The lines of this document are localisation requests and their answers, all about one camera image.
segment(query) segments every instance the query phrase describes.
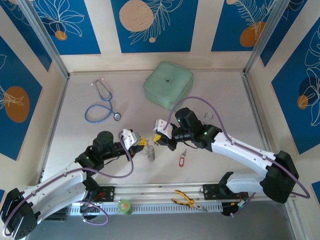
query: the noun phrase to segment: keychain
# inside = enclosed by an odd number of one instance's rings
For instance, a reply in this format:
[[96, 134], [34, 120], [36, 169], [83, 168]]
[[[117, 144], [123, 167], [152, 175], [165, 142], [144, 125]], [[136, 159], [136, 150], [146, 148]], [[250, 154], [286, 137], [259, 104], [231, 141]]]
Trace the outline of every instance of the keychain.
[[179, 167], [183, 167], [185, 164], [185, 156], [187, 154], [187, 149], [180, 155], [180, 159], [179, 159]]

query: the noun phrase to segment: pliers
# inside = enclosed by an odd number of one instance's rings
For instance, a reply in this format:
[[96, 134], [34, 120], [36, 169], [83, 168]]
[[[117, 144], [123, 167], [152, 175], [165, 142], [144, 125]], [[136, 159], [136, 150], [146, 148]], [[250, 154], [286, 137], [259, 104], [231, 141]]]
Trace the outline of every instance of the pliers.
[[179, 205], [189, 206], [189, 208], [195, 208], [195, 209], [198, 209], [198, 210], [201, 210], [201, 211], [208, 212], [207, 209], [205, 209], [203, 206], [197, 204], [195, 202], [195, 200], [189, 198], [184, 192], [179, 191], [179, 190], [175, 190], [175, 193], [182, 195], [188, 202], [181, 202], [181, 201], [178, 201], [175, 198], [172, 198], [172, 201], [174, 203], [179, 204]]

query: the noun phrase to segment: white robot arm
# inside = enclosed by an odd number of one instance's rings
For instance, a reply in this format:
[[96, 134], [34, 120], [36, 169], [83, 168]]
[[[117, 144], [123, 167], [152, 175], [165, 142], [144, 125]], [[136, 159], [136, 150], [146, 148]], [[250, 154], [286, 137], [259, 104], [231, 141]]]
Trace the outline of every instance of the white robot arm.
[[120, 137], [122, 142], [114, 142], [111, 132], [100, 132], [93, 144], [61, 172], [23, 192], [17, 188], [8, 192], [0, 211], [1, 220], [10, 232], [4, 234], [15, 240], [24, 238], [51, 214], [72, 203], [90, 200], [99, 188], [94, 174], [104, 167], [105, 160], [127, 152], [130, 155], [127, 157], [132, 158], [146, 145], [132, 130], [124, 129]]
[[167, 125], [167, 122], [161, 119], [155, 122], [156, 136], [153, 140], [158, 145], [168, 146], [174, 151], [177, 143], [191, 141], [200, 149], [228, 156], [256, 172], [256, 174], [227, 172], [222, 178], [223, 181], [219, 183], [223, 194], [265, 193], [278, 203], [287, 201], [296, 182], [278, 165], [288, 170], [296, 179], [299, 178], [288, 153], [280, 151], [275, 154], [241, 142], [216, 126], [202, 124], [195, 113], [187, 107], [178, 110], [175, 117], [180, 127], [174, 124]]

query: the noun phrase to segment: red key tag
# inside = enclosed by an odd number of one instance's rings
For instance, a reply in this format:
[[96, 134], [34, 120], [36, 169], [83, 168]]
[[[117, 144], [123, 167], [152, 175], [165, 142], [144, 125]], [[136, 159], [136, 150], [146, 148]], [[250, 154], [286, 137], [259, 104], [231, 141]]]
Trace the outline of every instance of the red key tag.
[[182, 156], [182, 157], [180, 157], [180, 159], [179, 159], [179, 167], [183, 167], [184, 166], [184, 164], [185, 164], [185, 158]]

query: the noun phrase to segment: gray floor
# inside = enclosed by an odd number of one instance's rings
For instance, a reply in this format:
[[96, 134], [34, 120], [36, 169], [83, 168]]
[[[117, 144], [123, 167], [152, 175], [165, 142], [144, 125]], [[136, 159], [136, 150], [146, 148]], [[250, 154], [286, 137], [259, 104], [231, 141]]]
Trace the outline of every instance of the gray floor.
[[221, 213], [112, 215], [105, 226], [80, 216], [44, 221], [28, 240], [292, 240], [285, 206], [251, 202], [234, 219]]

